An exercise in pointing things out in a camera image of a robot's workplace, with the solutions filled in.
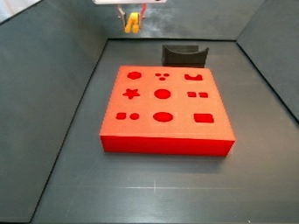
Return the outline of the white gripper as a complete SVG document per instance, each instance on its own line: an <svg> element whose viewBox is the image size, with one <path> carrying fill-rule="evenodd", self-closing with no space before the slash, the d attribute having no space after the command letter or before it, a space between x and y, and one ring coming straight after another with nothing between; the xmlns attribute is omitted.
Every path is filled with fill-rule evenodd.
<svg viewBox="0 0 299 224"><path fill-rule="evenodd" d="M127 27L127 14L122 8L122 4L142 4L139 12L139 28L143 28L143 19L146 18L147 4L165 4L167 0L92 0L95 4L118 4L118 17L122 20L123 27Z"/></svg>

